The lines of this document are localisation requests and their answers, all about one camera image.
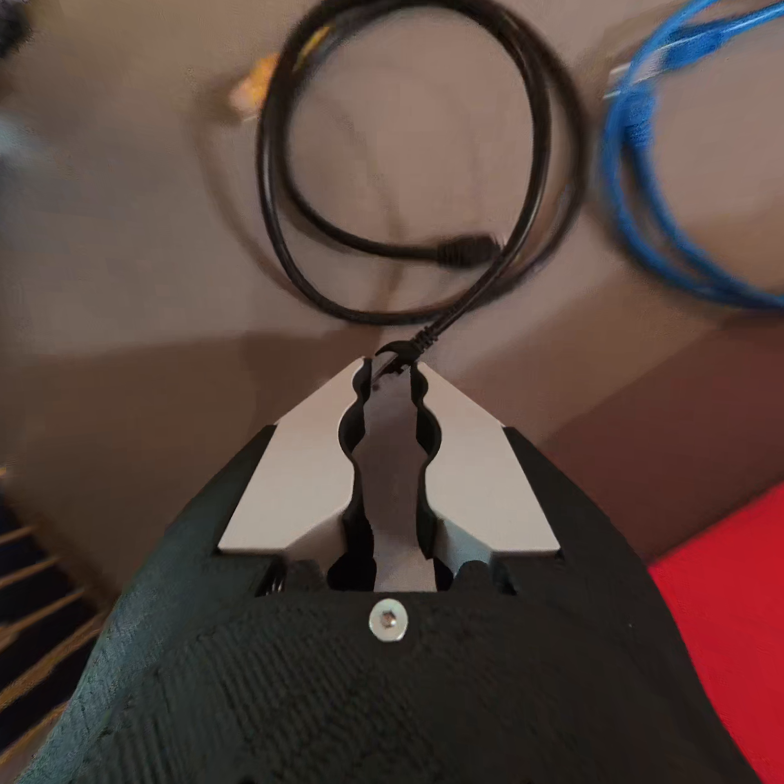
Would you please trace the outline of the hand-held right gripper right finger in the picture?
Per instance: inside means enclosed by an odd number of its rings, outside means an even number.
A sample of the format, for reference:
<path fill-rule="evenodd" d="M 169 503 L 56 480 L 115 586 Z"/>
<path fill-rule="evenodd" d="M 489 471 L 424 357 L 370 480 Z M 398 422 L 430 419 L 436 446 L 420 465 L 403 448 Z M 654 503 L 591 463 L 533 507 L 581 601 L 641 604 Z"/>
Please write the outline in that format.
<path fill-rule="evenodd" d="M 410 371 L 419 471 L 416 534 L 446 591 L 462 566 L 552 557 L 561 546 L 503 423 L 423 362 Z"/>

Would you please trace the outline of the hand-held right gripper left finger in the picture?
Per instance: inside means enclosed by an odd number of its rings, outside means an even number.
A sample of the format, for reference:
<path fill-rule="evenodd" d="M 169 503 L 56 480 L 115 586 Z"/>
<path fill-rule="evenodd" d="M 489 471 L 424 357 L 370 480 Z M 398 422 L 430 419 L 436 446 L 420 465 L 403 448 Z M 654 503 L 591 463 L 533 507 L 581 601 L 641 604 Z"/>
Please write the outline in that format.
<path fill-rule="evenodd" d="M 373 590 L 374 535 L 354 457 L 371 377 L 371 360 L 359 358 L 272 426 L 221 554 L 271 556 L 286 566 L 313 561 L 334 590 Z"/>

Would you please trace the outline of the red cloth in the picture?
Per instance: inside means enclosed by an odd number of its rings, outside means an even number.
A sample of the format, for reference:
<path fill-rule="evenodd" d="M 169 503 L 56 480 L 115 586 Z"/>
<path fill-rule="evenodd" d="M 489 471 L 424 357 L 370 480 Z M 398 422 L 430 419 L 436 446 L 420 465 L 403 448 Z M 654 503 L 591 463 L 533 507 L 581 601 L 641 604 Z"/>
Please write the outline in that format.
<path fill-rule="evenodd" d="M 725 728 L 783 782 L 783 484 L 649 567 Z"/>

